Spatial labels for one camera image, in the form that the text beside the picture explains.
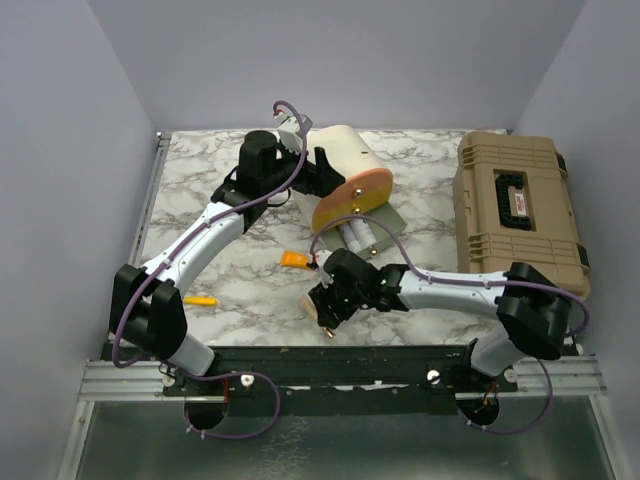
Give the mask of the cream round drawer organizer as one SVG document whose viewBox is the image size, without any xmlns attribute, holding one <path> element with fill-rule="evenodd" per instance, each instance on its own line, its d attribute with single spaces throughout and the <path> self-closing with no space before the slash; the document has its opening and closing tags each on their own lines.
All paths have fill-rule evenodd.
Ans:
<svg viewBox="0 0 640 480">
<path fill-rule="evenodd" d="M 346 180 L 370 169 L 388 169 L 359 133 L 347 125 L 334 125 L 311 132 L 308 135 L 308 145 L 311 149 L 316 146 L 324 148 L 330 165 Z M 293 192 L 293 200 L 310 228 L 313 210 L 321 199 Z"/>
</svg>

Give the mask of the peach top drawer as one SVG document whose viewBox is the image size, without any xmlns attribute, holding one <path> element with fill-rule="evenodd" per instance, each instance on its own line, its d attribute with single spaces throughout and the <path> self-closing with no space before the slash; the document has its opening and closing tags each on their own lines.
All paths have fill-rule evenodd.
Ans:
<svg viewBox="0 0 640 480">
<path fill-rule="evenodd" d="M 349 177 L 343 185 L 348 187 L 357 187 L 355 195 L 360 196 L 362 193 L 360 187 L 369 189 L 371 187 L 380 187 L 389 183 L 393 184 L 393 175 L 391 171 L 386 168 L 374 168 Z"/>
</svg>

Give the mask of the yellow drawer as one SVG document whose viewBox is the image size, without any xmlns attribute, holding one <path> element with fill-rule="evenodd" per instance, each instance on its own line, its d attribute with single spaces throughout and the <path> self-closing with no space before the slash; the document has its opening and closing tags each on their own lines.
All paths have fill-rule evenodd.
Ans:
<svg viewBox="0 0 640 480">
<path fill-rule="evenodd" d="M 311 231 L 317 233 L 330 221 L 348 214 L 367 213 L 386 203 L 392 192 L 392 183 L 366 189 L 360 187 L 360 196 L 356 196 L 357 187 L 346 185 L 336 189 L 331 195 L 322 198 L 313 210 Z"/>
</svg>

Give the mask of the lavender white bottle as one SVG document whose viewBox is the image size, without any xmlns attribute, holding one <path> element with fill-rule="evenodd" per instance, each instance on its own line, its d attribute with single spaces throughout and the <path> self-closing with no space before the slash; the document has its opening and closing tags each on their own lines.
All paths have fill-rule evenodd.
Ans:
<svg viewBox="0 0 640 480">
<path fill-rule="evenodd" d="M 362 247 L 351 226 L 348 223 L 343 223 L 339 226 L 339 230 L 346 247 L 351 252 L 359 253 Z"/>
</svg>

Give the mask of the beige gold concealer tube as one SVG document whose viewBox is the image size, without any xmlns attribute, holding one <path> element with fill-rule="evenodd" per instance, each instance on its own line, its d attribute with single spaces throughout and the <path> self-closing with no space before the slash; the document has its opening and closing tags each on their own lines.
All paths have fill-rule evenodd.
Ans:
<svg viewBox="0 0 640 480">
<path fill-rule="evenodd" d="M 328 327 L 321 326 L 319 323 L 319 315 L 315 304 L 308 295 L 304 295 L 299 300 L 300 308 L 306 313 L 306 315 L 324 332 L 324 334 L 333 339 L 335 334 Z"/>
</svg>

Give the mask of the white blue tube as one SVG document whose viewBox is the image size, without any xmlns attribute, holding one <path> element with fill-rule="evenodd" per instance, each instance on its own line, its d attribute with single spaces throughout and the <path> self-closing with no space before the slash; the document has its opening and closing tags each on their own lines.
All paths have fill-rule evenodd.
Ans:
<svg viewBox="0 0 640 480">
<path fill-rule="evenodd" d="M 370 248 L 375 244 L 375 235 L 366 220 L 352 219 L 349 225 L 362 249 Z"/>
</svg>

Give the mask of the orange sunscreen tube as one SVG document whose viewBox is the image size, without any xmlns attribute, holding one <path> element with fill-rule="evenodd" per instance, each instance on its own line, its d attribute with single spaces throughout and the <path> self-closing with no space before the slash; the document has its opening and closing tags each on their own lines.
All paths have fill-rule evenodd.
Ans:
<svg viewBox="0 0 640 480">
<path fill-rule="evenodd" d="M 280 260 L 280 265 L 286 268 L 311 270 L 311 264 L 312 259 L 308 254 L 294 251 L 285 251 Z"/>
</svg>

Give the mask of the grey bottom drawer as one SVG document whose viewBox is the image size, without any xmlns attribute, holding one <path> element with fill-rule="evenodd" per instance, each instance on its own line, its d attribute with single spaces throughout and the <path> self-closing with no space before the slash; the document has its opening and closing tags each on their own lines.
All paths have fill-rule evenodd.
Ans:
<svg viewBox="0 0 640 480">
<path fill-rule="evenodd" d="M 359 253 L 355 254 L 367 260 L 378 256 L 383 250 L 392 246 L 394 244 L 392 234 L 396 236 L 400 235 L 405 230 L 407 224 L 398 213 L 398 211 L 394 207 L 392 207 L 390 203 L 384 203 L 383 205 L 367 212 L 365 216 L 366 218 L 363 220 L 366 220 L 369 224 L 371 230 L 375 235 L 376 242 L 372 247 L 361 249 Z M 343 223 L 349 224 L 350 220 L 352 219 L 349 219 Z M 333 250 L 337 248 L 345 248 L 346 250 L 350 251 L 346 247 L 344 240 L 340 234 L 339 226 L 341 224 L 327 231 L 327 234 L 332 233 L 334 235 L 334 242 L 332 246 Z"/>
</svg>

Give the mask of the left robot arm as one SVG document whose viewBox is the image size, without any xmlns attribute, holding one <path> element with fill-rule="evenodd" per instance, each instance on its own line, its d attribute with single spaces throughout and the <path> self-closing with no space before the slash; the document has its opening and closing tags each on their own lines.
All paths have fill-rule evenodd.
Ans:
<svg viewBox="0 0 640 480">
<path fill-rule="evenodd" d="M 113 283 L 109 330 L 119 367 L 121 341 L 186 371 L 186 382 L 206 395 L 220 385 L 213 350 L 187 331 L 183 297 L 204 268 L 267 210 L 270 197 L 296 190 L 326 197 L 345 178 L 321 147 L 289 151 L 265 130 L 247 133 L 238 164 L 214 191 L 198 221 L 143 267 L 122 266 Z"/>
</svg>

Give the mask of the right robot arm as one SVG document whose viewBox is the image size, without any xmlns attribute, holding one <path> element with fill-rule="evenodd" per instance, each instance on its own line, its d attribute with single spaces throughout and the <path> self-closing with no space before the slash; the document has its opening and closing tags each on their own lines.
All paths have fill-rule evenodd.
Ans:
<svg viewBox="0 0 640 480">
<path fill-rule="evenodd" d="M 515 262 L 485 274 L 432 272 L 410 264 L 377 268 L 338 249 L 314 256 L 319 283 L 302 299 L 319 327 L 333 331 L 359 311 L 449 310 L 498 321 L 470 343 L 459 367 L 461 383 L 481 391 L 509 365 L 563 354 L 571 300 L 532 266 Z"/>
</svg>

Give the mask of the yellow mascara tube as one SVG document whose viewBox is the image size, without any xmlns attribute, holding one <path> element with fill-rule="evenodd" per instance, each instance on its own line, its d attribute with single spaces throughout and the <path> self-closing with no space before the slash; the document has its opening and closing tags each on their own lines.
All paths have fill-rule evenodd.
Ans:
<svg viewBox="0 0 640 480">
<path fill-rule="evenodd" d="M 215 307 L 218 301 L 214 297 L 185 297 L 183 303 L 187 305 L 197 305 L 205 307 Z"/>
</svg>

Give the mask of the tan plastic tool case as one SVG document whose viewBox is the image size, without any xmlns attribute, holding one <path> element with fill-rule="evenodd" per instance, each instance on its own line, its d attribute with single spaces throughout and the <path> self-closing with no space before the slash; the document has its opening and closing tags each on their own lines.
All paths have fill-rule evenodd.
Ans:
<svg viewBox="0 0 640 480">
<path fill-rule="evenodd" d="M 523 262 L 587 298 L 591 267 L 567 178 L 564 158 L 549 137 L 466 134 L 453 180 L 459 271 L 506 271 Z"/>
</svg>

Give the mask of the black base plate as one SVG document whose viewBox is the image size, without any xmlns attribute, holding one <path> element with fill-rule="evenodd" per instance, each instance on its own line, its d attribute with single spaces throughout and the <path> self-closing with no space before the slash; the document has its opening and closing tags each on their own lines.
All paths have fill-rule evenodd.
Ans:
<svg viewBox="0 0 640 480">
<path fill-rule="evenodd" d="M 175 396 L 217 396 L 220 402 L 191 402 L 208 410 L 228 405 L 230 415 L 338 416 L 428 413 L 449 415 L 460 400 L 495 398 L 514 379 L 491 379 L 473 371 L 462 346 L 218 347 L 212 373 L 227 384 L 176 373 L 165 390 Z"/>
</svg>

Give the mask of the aluminium rail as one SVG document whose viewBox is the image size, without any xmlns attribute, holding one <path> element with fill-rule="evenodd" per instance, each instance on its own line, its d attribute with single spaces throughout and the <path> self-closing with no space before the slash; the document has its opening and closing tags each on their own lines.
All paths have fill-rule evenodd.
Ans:
<svg viewBox="0 0 640 480">
<path fill-rule="evenodd" d="M 542 371 L 537 361 L 525 359 L 513 365 L 516 389 L 499 388 L 498 397 L 542 398 L 548 393 L 547 378 L 551 379 L 556 397 L 598 396 L 607 393 L 598 361 L 593 356 L 563 357 L 545 364 Z M 141 402 L 178 401 L 220 402 L 222 397 L 189 395 L 184 388 L 175 396 L 165 390 L 168 381 L 156 363 L 143 361 L 127 369 L 118 369 L 106 361 L 91 361 L 84 370 L 79 399 L 85 402 Z"/>
</svg>

